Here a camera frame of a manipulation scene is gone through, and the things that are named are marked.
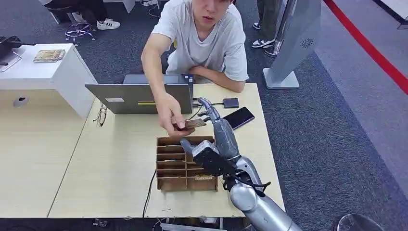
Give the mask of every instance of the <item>robotic hand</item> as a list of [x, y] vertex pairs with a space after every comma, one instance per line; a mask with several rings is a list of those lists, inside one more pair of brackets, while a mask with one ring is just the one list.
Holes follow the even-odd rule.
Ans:
[[206, 111], [199, 116], [208, 116], [214, 127], [215, 144], [203, 141], [192, 146], [188, 140], [180, 141], [184, 151], [192, 154], [194, 161], [214, 176], [223, 176], [224, 189], [237, 209], [241, 210], [252, 225], [260, 231], [302, 231], [292, 219], [268, 196], [254, 164], [240, 155], [237, 141], [228, 121], [205, 98], [198, 98]]

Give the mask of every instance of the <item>smartphone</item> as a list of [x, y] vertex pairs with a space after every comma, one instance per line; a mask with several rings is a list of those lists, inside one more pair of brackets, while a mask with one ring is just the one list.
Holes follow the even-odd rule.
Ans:
[[232, 129], [235, 130], [255, 119], [255, 116], [248, 110], [248, 108], [243, 107], [225, 116], [224, 119], [226, 119], [231, 125]]

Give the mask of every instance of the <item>speaker grille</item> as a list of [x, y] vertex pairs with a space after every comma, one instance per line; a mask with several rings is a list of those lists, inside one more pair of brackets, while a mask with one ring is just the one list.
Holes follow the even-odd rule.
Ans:
[[306, 38], [305, 40], [302, 41], [302, 48], [309, 48], [311, 46], [313, 46], [313, 44], [315, 43], [315, 40], [312, 38]]

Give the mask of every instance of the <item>cardboard slot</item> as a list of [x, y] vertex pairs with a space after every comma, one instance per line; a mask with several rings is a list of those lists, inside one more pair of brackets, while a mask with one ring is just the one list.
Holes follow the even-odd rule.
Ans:
[[195, 162], [187, 162], [187, 168], [203, 168], [196, 164]]
[[157, 161], [185, 161], [186, 155], [185, 154], [157, 154]]
[[187, 169], [187, 176], [188, 177], [203, 176], [203, 175], [210, 175], [210, 174], [207, 173], [203, 168], [200, 168], [200, 169]]
[[[211, 136], [186, 137], [192, 145], [203, 140], [214, 142]], [[217, 177], [196, 164], [191, 154], [185, 154], [180, 138], [157, 138], [157, 189], [164, 191], [217, 190]]]
[[185, 169], [185, 161], [157, 161], [157, 169]]
[[[203, 140], [214, 142], [212, 136], [188, 136], [185, 137], [192, 145], [198, 145]], [[157, 146], [180, 145], [181, 138], [160, 137], [157, 139]]]
[[197, 177], [187, 177], [188, 190], [217, 190], [217, 178], [198, 180]]
[[186, 190], [186, 178], [157, 178], [157, 187], [165, 191]]
[[186, 169], [158, 169], [157, 178], [159, 177], [186, 177]]
[[184, 149], [181, 146], [157, 147], [157, 153], [158, 154], [172, 154], [172, 153], [183, 154]]

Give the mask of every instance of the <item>man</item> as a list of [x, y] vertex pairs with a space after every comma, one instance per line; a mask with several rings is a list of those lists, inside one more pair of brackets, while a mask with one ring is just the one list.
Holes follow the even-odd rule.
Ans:
[[257, 0], [259, 22], [252, 27], [259, 30], [260, 39], [252, 43], [252, 48], [269, 48], [275, 43], [276, 24], [282, 0]]
[[168, 58], [166, 73], [200, 75], [195, 82], [214, 82], [241, 92], [248, 79], [245, 34], [242, 19], [233, 0], [170, 0], [163, 8], [141, 56], [144, 73], [150, 83], [159, 114], [160, 126], [169, 136], [193, 132], [184, 128], [180, 104], [166, 93], [160, 56], [172, 42], [176, 50]]
[[119, 22], [108, 18], [108, 12], [103, 0], [39, 0], [45, 7], [51, 9], [65, 8], [69, 6], [83, 6], [90, 10], [96, 18], [96, 27], [99, 30], [112, 30], [120, 27]]

